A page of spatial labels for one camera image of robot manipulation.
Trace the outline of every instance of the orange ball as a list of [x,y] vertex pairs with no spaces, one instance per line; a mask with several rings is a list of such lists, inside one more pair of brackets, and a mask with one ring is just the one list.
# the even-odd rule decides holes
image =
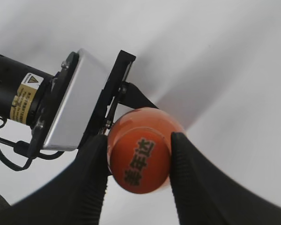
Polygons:
[[116,182],[136,194],[155,191],[167,183],[172,132],[185,133],[162,110],[141,108],[123,115],[108,135],[108,164]]

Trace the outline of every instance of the black wire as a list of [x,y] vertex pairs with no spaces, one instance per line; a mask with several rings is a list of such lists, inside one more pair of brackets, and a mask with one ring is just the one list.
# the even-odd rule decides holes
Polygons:
[[[1,128],[3,128],[5,126],[7,119],[0,117],[0,120],[3,122],[0,125],[0,129],[1,129]],[[17,164],[14,164],[8,158],[6,158],[5,155],[2,153],[2,151],[0,149],[0,161],[2,163],[4,163],[7,167],[9,167],[10,169],[12,169],[14,171],[22,171],[22,170],[26,170],[31,165],[32,158],[28,158],[28,160],[26,161],[25,165],[23,167],[21,167],[21,166],[18,166]]]
[[39,155],[37,157],[45,159],[45,160],[53,160],[53,159],[60,157],[62,154],[64,154],[64,151],[58,151],[52,155],[46,155],[43,153],[39,153]]
[[15,143],[10,141],[10,140],[6,140],[2,137],[0,137],[0,143],[4,144],[4,145],[8,145],[10,147],[15,147]]
[[[1,117],[0,117],[0,120],[3,121],[3,126],[4,126],[6,122]],[[0,143],[2,143],[4,145],[7,145],[7,146],[10,146],[12,148],[14,148],[16,146],[16,143],[14,143],[10,140],[4,139],[2,137],[0,137]],[[46,155],[46,154],[43,154],[43,153],[39,153],[38,157],[42,158],[42,159],[45,159],[45,160],[53,160],[53,159],[57,159],[58,157],[60,157],[63,153],[64,153],[64,151],[58,151],[58,152],[56,152],[52,155]]]

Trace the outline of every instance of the yellow warning sticker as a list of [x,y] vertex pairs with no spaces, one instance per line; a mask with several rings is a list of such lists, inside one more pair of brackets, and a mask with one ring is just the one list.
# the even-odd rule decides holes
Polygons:
[[43,80],[42,77],[32,73],[24,77],[10,108],[11,120],[26,124],[31,103]]

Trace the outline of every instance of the black cylindrical motor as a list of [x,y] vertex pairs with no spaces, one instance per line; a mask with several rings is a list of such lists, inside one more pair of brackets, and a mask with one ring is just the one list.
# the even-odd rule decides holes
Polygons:
[[0,116],[32,126],[52,78],[50,74],[0,55]]

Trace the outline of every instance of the white backdrop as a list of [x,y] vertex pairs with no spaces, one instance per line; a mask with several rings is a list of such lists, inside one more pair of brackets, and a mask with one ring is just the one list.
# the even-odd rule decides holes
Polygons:
[[[0,0],[1,54],[54,75],[81,47],[108,71],[121,49],[136,55],[129,81],[226,174],[281,206],[281,0]],[[0,135],[31,138],[12,121]],[[74,156],[24,172],[0,162],[0,194],[21,200]],[[170,187],[133,195],[109,179],[101,224],[177,225]]]

